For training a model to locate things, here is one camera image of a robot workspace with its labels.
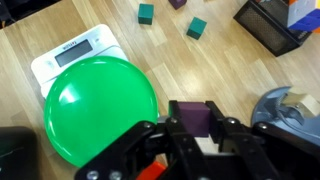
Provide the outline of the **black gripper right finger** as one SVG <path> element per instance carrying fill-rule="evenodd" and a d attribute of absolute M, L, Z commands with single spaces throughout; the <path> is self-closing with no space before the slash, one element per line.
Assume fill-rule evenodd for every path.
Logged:
<path fill-rule="evenodd" d="M 211 113 L 209 134 L 218 144 L 218 169 L 236 180 L 279 180 L 279 173 L 251 130 L 238 119 L 225 117 L 213 101 L 205 105 Z"/>

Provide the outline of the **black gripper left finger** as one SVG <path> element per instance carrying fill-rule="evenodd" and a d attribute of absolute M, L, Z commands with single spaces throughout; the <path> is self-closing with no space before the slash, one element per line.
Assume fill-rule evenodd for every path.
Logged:
<path fill-rule="evenodd" d="M 169 118 L 165 122 L 169 139 L 169 167 L 166 180 L 212 180 L 204 155 L 197 142 L 187 132 L 182 121 L 180 107 L 176 100 L 169 102 Z"/>

